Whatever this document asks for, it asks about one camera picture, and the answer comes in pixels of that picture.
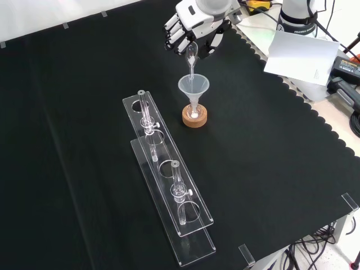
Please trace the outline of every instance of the white paper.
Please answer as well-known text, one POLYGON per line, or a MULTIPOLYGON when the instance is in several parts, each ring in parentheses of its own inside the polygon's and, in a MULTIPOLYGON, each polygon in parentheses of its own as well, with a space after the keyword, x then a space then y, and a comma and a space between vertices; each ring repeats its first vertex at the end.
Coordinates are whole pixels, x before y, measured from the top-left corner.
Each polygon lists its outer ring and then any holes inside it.
POLYGON ((339 42, 276 31, 265 72, 326 86, 339 42))

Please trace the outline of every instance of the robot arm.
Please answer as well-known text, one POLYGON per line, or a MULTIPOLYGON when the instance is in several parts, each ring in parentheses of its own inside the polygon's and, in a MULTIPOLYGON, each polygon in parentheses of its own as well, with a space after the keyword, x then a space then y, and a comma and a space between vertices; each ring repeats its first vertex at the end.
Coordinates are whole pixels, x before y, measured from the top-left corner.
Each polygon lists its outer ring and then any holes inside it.
POLYGON ((177 13, 164 25, 165 48, 175 49, 175 53, 181 55, 191 42, 209 35, 202 55, 199 55, 200 58, 206 57, 220 44, 223 32, 231 26, 225 17, 231 14, 230 19, 234 24, 240 22, 236 15, 239 10, 237 0, 181 1, 176 5, 177 13))
MULTIPOLYGON (((277 30, 311 34, 316 17, 309 14, 309 9, 316 14, 315 1, 283 0, 277 30)), ((241 21, 240 14, 238 0, 182 0, 176 5, 176 14, 164 25, 165 48, 181 55, 193 41, 208 36, 199 50, 199 58, 203 59, 214 52, 231 23, 241 21)))

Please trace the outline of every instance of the acrylic test tube rack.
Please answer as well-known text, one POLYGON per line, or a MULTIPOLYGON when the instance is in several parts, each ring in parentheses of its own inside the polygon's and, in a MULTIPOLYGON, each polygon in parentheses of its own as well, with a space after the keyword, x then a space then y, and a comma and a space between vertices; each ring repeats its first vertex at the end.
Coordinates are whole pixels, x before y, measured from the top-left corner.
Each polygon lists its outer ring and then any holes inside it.
POLYGON ((137 135, 133 151, 179 265, 215 253, 206 230, 213 218, 150 93, 140 90, 123 102, 137 135))

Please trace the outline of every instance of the funnel stand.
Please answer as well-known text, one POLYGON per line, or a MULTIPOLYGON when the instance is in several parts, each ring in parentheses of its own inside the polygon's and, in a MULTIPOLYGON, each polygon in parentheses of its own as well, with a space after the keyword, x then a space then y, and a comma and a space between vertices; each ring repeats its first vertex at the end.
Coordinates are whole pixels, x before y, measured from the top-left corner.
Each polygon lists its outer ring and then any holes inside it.
POLYGON ((179 265, 215 253, 206 230, 212 216, 150 93, 139 91, 123 102, 137 135, 133 151, 179 265))

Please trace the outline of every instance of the clear plastic funnel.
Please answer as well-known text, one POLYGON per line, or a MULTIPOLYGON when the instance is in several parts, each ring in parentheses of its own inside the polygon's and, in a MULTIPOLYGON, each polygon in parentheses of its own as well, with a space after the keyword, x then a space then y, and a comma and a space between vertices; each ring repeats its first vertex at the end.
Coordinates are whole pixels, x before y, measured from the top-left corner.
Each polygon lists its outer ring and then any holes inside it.
POLYGON ((210 83, 207 77, 200 74, 194 74, 191 79, 191 75, 186 75, 179 80, 179 89, 184 92, 190 99, 190 106, 188 115, 191 118, 198 118, 201 114, 201 108, 199 105, 199 98, 201 95, 209 89, 210 83))

